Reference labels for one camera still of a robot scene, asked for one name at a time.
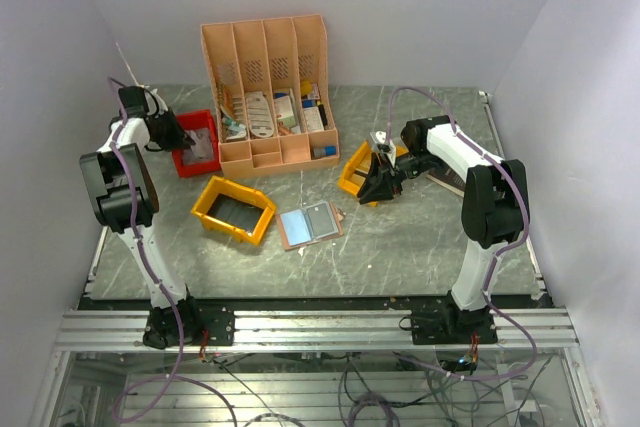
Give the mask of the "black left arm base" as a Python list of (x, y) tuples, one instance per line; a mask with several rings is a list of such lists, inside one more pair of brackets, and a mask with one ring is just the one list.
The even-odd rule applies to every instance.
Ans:
[(231, 346), (234, 340), (235, 315), (225, 305), (198, 301), (188, 294), (177, 303), (180, 322), (171, 307), (150, 310), (143, 334), (145, 346), (165, 349), (180, 345), (179, 325), (184, 345)]

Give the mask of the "yellow bin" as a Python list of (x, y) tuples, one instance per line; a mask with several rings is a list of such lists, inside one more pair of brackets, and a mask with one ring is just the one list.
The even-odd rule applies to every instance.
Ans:
[[(406, 148), (397, 148), (397, 156), (405, 153), (407, 153)], [(354, 196), (358, 202), (359, 199), (356, 194), (365, 180), (372, 154), (375, 153), (370, 150), (368, 141), (363, 141), (346, 162), (338, 180), (338, 186), (346, 193)]]
[(275, 203), (263, 192), (220, 176), (211, 177), (191, 208), (205, 230), (252, 245), (261, 244), (275, 213)]

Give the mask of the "pink leather card holder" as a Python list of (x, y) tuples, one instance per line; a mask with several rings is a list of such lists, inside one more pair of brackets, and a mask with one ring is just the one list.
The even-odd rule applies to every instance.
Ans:
[(328, 201), (278, 214), (276, 223), (285, 251), (343, 235), (341, 212)]

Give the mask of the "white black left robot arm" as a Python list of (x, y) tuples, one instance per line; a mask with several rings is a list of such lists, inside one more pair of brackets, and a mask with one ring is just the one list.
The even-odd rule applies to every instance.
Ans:
[(109, 124), (104, 144), (80, 157), (80, 170), (97, 221), (116, 234), (134, 257), (151, 306), (169, 309), (187, 299), (188, 288), (156, 239), (153, 218), (159, 212), (159, 198), (143, 153), (184, 150), (194, 141), (156, 91), (112, 77), (108, 81), (118, 101), (118, 115)]

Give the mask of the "black card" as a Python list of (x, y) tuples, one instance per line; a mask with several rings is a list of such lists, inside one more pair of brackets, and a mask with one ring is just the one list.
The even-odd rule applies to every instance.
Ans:
[(320, 202), (305, 209), (311, 235), (324, 238), (337, 232), (337, 224), (328, 202)]

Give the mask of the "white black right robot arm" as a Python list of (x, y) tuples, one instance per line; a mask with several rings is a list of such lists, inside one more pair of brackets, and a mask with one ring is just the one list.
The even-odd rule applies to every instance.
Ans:
[(390, 201), (402, 183), (438, 167), (449, 167), (464, 181), (461, 223), (467, 248), (450, 291), (457, 309), (440, 320), (450, 341), (465, 341), (476, 330), (470, 312), (487, 307), (500, 256), (520, 245), (529, 227), (526, 169), (470, 140), (445, 116), (409, 121), (401, 132), (407, 152), (399, 155), (382, 131), (370, 134), (370, 167), (357, 193), (361, 204)]

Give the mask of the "red plastic bin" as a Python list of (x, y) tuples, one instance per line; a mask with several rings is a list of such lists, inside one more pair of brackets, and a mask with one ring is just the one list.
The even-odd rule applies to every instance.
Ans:
[(217, 128), (209, 110), (179, 114), (178, 123), (193, 144), (172, 152), (174, 165), (180, 178), (188, 178), (221, 170)]

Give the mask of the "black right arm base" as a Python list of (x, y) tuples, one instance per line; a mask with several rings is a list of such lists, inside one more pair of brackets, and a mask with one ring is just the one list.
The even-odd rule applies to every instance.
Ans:
[(413, 311), (403, 316), (399, 328), (408, 332), (414, 345), (495, 344), (498, 341), (493, 316), (488, 309), (478, 311)]

